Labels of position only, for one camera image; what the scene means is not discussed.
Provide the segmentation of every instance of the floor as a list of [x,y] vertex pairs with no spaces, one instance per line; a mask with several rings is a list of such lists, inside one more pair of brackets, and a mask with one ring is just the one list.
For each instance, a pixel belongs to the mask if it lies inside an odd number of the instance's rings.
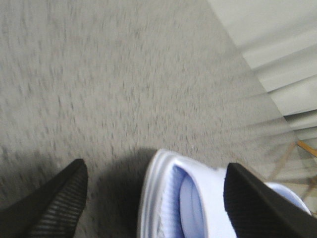
[[256,168],[296,139],[205,0],[4,0],[0,24],[0,208],[84,158],[76,238],[135,237],[159,148]]

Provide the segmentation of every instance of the gray carpet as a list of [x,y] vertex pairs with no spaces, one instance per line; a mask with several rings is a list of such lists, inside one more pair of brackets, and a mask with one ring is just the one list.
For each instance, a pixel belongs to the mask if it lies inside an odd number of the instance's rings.
[[76,237],[134,237],[155,150],[256,168],[295,140],[204,0],[3,0],[0,25],[0,208],[84,158]]

